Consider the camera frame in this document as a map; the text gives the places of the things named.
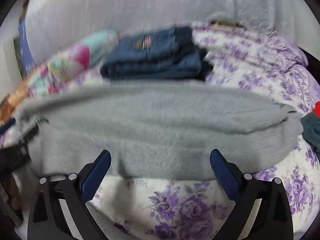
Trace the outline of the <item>blue poster on wall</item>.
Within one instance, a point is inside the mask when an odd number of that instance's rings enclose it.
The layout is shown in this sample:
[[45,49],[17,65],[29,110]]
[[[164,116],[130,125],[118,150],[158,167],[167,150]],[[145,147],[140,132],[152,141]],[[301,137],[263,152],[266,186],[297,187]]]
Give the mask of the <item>blue poster on wall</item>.
[[30,52],[29,44],[27,41],[25,17],[22,18],[19,22],[18,32],[19,32],[19,38],[20,38],[20,52],[21,52],[23,69],[25,74],[29,75],[33,70],[33,68],[36,66],[36,63]]

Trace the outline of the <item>dark teal fleece pants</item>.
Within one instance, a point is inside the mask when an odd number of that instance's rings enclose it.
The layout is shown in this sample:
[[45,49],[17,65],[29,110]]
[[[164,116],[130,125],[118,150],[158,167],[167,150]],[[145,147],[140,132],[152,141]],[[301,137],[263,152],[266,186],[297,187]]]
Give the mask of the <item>dark teal fleece pants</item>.
[[303,125],[303,138],[307,141],[316,153],[320,148],[320,120],[315,113],[309,113],[301,119]]

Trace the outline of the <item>red garment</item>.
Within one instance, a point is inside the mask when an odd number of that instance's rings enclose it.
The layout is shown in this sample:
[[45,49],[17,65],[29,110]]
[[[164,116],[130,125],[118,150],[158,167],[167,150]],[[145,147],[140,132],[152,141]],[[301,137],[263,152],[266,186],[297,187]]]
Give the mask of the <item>red garment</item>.
[[313,113],[320,118],[320,101],[316,102]]

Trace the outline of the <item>folded black garment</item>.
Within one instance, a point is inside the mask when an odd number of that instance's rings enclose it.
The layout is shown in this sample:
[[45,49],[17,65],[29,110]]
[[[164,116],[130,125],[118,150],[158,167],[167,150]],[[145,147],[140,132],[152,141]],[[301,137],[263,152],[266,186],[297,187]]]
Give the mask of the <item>folded black garment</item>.
[[212,72],[214,66],[210,64],[207,60],[205,60],[205,57],[207,56],[208,51],[204,48],[201,48],[199,50],[200,60],[202,61],[201,69],[199,74],[197,75],[196,79],[205,81],[206,76]]

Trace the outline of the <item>floral pink teal blanket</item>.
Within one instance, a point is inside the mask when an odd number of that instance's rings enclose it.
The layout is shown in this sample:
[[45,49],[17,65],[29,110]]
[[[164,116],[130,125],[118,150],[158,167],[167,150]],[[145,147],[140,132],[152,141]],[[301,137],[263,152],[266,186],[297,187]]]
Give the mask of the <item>floral pink teal blanket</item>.
[[96,66],[118,44],[115,30],[102,29],[47,59],[27,83],[31,97],[58,93],[84,71]]

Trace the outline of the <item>grey fleece sweatpants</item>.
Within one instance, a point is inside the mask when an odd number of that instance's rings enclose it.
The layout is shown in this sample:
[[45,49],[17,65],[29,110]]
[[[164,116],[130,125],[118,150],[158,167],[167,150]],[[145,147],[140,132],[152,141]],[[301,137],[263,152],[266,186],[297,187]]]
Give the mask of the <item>grey fleece sweatpants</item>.
[[23,126],[47,119],[30,144],[38,173],[71,173],[101,151],[112,175],[210,180],[210,152],[244,172],[285,159],[303,131],[291,106],[250,91],[192,82],[115,82],[25,100]]

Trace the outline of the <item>folded dark blue jeans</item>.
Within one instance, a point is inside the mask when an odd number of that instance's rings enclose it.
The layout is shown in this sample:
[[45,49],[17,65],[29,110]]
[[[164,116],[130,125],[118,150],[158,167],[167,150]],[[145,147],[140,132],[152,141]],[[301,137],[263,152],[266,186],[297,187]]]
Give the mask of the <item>folded dark blue jeans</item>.
[[205,55],[193,43],[190,27],[173,26],[122,38],[100,74],[110,80],[188,79],[200,74]]

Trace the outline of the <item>white lace headboard cover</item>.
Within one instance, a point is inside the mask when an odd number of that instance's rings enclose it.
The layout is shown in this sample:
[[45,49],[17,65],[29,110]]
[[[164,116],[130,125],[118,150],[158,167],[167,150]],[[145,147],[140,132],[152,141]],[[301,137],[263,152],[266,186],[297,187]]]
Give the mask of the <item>white lace headboard cover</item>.
[[122,34],[224,20],[298,40],[311,18],[303,0],[29,0],[25,26],[32,57],[40,63],[103,28]]

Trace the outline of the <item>orange brown cloth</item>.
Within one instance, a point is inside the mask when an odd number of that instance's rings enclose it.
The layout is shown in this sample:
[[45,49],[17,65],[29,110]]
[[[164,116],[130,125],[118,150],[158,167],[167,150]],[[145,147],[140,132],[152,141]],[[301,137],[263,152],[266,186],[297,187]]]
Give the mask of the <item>orange brown cloth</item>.
[[14,110],[28,96],[29,90],[27,88],[27,83],[27,80],[23,80],[12,94],[6,95],[1,101],[1,125],[5,124],[10,119]]

